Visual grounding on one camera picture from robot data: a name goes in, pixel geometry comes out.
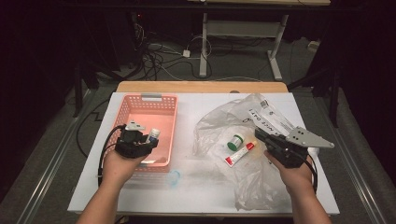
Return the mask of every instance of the hand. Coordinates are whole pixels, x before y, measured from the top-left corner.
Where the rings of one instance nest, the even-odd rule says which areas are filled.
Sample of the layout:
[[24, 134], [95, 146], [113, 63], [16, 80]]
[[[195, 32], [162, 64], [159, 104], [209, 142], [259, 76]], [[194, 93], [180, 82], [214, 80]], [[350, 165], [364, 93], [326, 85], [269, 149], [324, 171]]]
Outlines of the hand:
[[303, 196], [305, 193], [311, 194], [314, 192], [312, 188], [311, 170], [304, 163], [299, 168], [285, 168], [282, 163], [273, 157], [267, 150], [264, 151], [264, 155], [279, 170], [280, 177], [291, 196]]
[[130, 159], [122, 157], [115, 150], [109, 151], [105, 156], [102, 184], [109, 183], [121, 189], [134, 174], [134, 169], [147, 156]]

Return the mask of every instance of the desk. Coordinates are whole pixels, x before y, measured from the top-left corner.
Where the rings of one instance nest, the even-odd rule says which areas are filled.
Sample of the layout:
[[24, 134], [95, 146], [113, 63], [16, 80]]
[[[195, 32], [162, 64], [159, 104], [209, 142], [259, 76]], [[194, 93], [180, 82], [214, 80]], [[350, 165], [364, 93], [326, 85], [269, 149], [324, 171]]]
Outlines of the desk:
[[[242, 99], [248, 93], [196, 93], [213, 91], [216, 84], [221, 89], [230, 86], [227, 82], [183, 82], [179, 87], [176, 82], [123, 82], [117, 92], [113, 93], [107, 112], [102, 121], [91, 153], [69, 204], [68, 211], [79, 213], [97, 190], [96, 168], [100, 151], [113, 124], [124, 91], [140, 90], [144, 85], [148, 88], [142, 91], [166, 92], [183, 91], [178, 96], [177, 122], [175, 128], [171, 170], [180, 173], [179, 182], [175, 187], [167, 185], [150, 185], [150, 183], [135, 183], [128, 181], [120, 193], [120, 214], [145, 216], [205, 216], [205, 217], [273, 217], [291, 216], [289, 206], [273, 210], [237, 211], [234, 207], [233, 185], [219, 179], [212, 161], [196, 158], [192, 155], [193, 132], [196, 123], [202, 116], [217, 106], [234, 99]], [[266, 92], [267, 99], [284, 113], [285, 117], [295, 125], [304, 127], [297, 104], [291, 93], [287, 93], [282, 85], [278, 85], [277, 93], [273, 83], [244, 83], [250, 86], [250, 92]], [[234, 88], [223, 88], [225, 92], [235, 91]], [[338, 214], [338, 207], [332, 196], [332, 191], [323, 169], [317, 159], [318, 167], [318, 198], [329, 214]]]
[[[328, 6], [330, 0], [206, 0], [209, 3], [244, 3], [262, 5], [303, 5], [305, 7]], [[289, 15], [283, 15], [280, 22], [257, 22], [257, 21], [211, 21], [207, 18], [207, 13], [203, 17], [202, 29], [202, 52], [200, 61], [200, 77], [206, 77], [207, 52], [206, 43], [208, 35], [233, 35], [233, 36], [252, 36], [252, 37], [274, 37], [275, 44], [272, 50], [267, 51], [269, 64], [273, 71], [275, 80], [282, 80], [282, 75], [276, 61], [276, 53], [279, 49], [282, 35], [286, 28]]]

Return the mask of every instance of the white container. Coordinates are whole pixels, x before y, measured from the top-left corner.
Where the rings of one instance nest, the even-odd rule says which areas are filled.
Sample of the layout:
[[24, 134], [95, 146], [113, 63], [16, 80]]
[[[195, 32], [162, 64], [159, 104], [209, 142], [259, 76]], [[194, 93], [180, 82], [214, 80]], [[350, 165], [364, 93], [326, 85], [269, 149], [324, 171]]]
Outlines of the white container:
[[158, 130], [158, 129], [154, 129], [154, 128], [151, 129], [151, 131], [149, 131], [148, 139], [146, 140], [146, 143], [150, 143], [150, 142], [152, 142], [155, 139], [158, 140], [158, 137], [160, 136], [160, 133], [161, 133], [161, 131]]

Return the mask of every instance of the pink basket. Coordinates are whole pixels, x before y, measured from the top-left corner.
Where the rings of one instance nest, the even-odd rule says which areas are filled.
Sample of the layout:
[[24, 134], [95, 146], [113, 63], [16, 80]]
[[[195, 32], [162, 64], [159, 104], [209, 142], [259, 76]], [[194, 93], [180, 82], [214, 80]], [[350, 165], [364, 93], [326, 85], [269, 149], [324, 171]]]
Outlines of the pink basket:
[[[169, 172], [172, 144], [177, 114], [177, 96], [159, 93], [126, 93], [120, 104], [113, 128], [131, 120], [145, 126], [148, 134], [152, 128], [161, 131], [159, 144], [136, 168], [138, 172]], [[108, 146], [117, 142], [120, 131], [115, 132]]]

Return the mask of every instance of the white tabletop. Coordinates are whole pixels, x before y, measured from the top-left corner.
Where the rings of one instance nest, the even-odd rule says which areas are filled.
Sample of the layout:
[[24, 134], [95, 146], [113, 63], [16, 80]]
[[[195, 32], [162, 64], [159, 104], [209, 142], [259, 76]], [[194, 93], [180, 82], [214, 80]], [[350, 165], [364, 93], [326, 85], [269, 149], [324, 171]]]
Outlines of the white tabletop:
[[[81, 173], [68, 207], [81, 212], [97, 190], [97, 164], [103, 144], [111, 131], [114, 118], [125, 92], [113, 93], [102, 125], [96, 135], [91, 153]], [[180, 174], [176, 184], [170, 185], [164, 174], [151, 174], [128, 181], [120, 193], [118, 212], [130, 215], [168, 216], [273, 216], [291, 215], [290, 205], [271, 210], [246, 211], [235, 208], [234, 189], [229, 181], [220, 178], [212, 161], [192, 155], [193, 130], [207, 113], [231, 100], [243, 99], [246, 93], [174, 93], [178, 96], [171, 171]], [[291, 93], [263, 94], [291, 123], [304, 127], [297, 104]], [[318, 167], [318, 199], [330, 215], [339, 214], [327, 178], [316, 158]]]

